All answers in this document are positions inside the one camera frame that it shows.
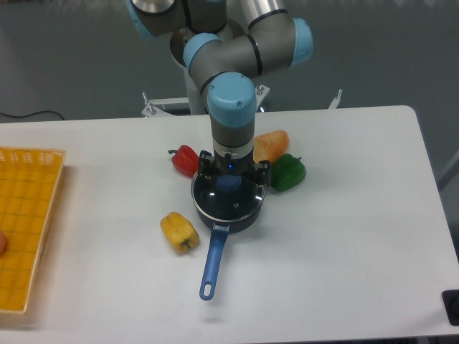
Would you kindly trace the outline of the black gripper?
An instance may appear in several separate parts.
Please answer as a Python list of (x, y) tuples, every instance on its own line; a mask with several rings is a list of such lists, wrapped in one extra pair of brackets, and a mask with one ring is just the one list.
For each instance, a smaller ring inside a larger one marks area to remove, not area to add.
[(211, 179), (213, 175), (229, 174), (247, 177), (258, 186), (269, 186), (271, 182), (271, 163), (269, 160), (253, 162), (253, 152), (246, 156), (233, 159), (232, 156), (221, 156), (217, 152), (214, 156), (202, 150), (199, 154), (198, 175)]

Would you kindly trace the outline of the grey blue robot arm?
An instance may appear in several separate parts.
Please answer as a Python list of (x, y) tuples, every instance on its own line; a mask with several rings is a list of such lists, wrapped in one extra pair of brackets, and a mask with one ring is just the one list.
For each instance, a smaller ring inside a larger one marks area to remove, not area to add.
[(248, 33), (233, 37), (226, 1), (127, 1), (141, 33), (184, 33), (185, 66), (211, 120), (213, 153), (199, 162), (210, 178), (227, 173), (268, 184), (269, 165), (253, 160), (255, 86), (252, 79), (308, 60), (312, 31), (283, 1), (241, 1)]

